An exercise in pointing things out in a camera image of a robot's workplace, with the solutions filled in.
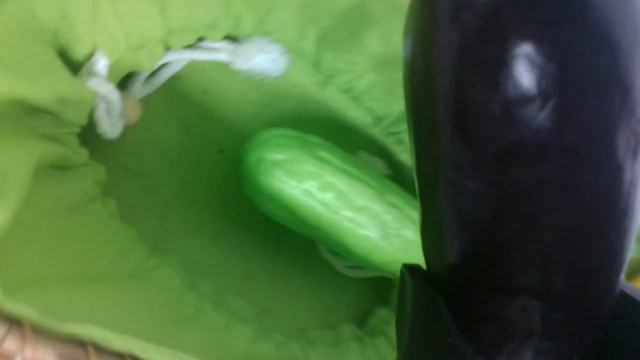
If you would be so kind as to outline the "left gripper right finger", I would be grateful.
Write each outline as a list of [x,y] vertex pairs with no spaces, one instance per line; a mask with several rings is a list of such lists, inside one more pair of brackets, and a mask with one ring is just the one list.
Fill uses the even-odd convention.
[[638,360],[640,358],[640,290],[628,281],[621,283],[596,360]]

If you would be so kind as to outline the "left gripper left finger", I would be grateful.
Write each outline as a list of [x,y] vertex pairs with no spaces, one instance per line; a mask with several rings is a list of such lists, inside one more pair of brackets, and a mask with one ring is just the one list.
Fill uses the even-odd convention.
[[451,314],[451,290],[448,274],[402,265],[395,320],[398,360],[477,360]]

